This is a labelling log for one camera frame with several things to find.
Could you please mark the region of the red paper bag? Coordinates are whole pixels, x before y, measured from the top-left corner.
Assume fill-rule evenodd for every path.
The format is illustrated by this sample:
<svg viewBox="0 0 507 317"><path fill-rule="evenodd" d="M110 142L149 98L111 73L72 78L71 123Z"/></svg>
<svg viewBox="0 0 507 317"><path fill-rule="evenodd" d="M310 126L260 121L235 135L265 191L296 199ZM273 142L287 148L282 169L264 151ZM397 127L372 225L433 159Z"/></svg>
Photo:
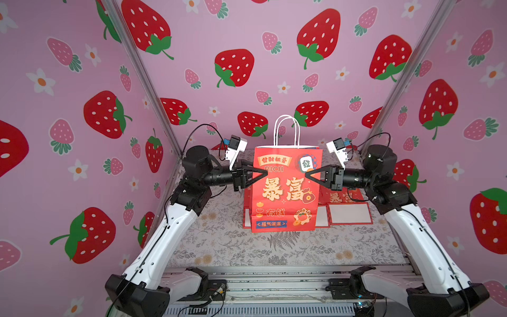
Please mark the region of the red paper bag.
<svg viewBox="0 0 507 317"><path fill-rule="evenodd" d="M318 211L316 216L316 228L330 227L327 204L328 204L328 189L320 187L320 192L318 196Z"/></svg>
<svg viewBox="0 0 507 317"><path fill-rule="evenodd" d="M244 190L244 215L243 215L243 228L250 229L251 225L251 204L252 204L252 190L247 188Z"/></svg>
<svg viewBox="0 0 507 317"><path fill-rule="evenodd" d="M294 143L279 144L279 126L294 124ZM252 185L250 222L252 232L314 231L320 185L306 178L307 172L322 167L323 150L301 145L297 119L282 115L275 121L273 145L254 151L253 167L267 173Z"/></svg>
<svg viewBox="0 0 507 317"><path fill-rule="evenodd" d="M373 223L367 199L359 189L330 191L325 205L331 225L371 225Z"/></svg>

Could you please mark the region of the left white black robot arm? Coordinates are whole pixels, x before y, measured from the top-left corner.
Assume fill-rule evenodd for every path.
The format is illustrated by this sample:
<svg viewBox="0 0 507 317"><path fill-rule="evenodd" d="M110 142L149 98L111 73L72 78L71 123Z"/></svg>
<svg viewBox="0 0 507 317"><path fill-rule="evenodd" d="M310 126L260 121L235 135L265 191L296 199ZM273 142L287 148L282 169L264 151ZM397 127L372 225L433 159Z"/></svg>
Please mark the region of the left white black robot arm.
<svg viewBox="0 0 507 317"><path fill-rule="evenodd" d="M166 202L158 228L125 272L111 275L106 282L110 310L128 316L163 316L168 305L181 299L212 301L203 270L188 268L171 277L166 287L161 286L162 276L186 231L211 199L212 187L231 185L237 192L267 176L252 162L237 159L246 146L245 139L231 138L225 152L228 165L221 165L204 146L187 151L182 160L185 172Z"/></svg>

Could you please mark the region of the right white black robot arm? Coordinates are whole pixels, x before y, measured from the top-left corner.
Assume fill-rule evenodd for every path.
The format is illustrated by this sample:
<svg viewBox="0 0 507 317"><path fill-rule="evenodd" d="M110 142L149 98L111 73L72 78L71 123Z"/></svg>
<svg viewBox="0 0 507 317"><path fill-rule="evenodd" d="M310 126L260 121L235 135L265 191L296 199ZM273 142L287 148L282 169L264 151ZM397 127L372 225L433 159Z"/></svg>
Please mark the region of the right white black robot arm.
<svg viewBox="0 0 507 317"><path fill-rule="evenodd" d="M395 181L396 162L388 146L371 145L361 169L327 165L305 173L331 191L362 188L399 236L422 279L416 285L367 265L350 273L350 292L358 298L372 293L391 299L414 316L468 316L490 294L459 269L425 221L413 192Z"/></svg>

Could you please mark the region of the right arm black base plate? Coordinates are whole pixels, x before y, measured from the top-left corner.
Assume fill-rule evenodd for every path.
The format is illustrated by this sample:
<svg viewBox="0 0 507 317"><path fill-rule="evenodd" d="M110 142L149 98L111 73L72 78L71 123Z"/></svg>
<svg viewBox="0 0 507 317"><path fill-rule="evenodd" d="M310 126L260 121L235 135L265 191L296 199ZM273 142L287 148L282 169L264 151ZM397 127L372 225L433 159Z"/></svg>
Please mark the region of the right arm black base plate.
<svg viewBox="0 0 507 317"><path fill-rule="evenodd" d="M364 290L355 289L350 279L329 279L328 285L325 287L325 291L331 293L331 297L334 300L357 300L357 301L368 301L374 299L384 299L384 296L377 295L376 293L370 293Z"/></svg>

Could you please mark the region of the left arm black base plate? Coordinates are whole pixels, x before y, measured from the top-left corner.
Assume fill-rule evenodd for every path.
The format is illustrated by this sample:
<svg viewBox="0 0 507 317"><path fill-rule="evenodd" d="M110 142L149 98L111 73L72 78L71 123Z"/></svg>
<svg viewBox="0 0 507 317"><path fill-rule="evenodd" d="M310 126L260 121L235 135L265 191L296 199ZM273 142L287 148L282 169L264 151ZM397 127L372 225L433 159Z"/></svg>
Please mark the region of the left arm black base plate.
<svg viewBox="0 0 507 317"><path fill-rule="evenodd" d="M207 280L201 283L197 293L183 297L178 302L222 301L226 292L227 280Z"/></svg>

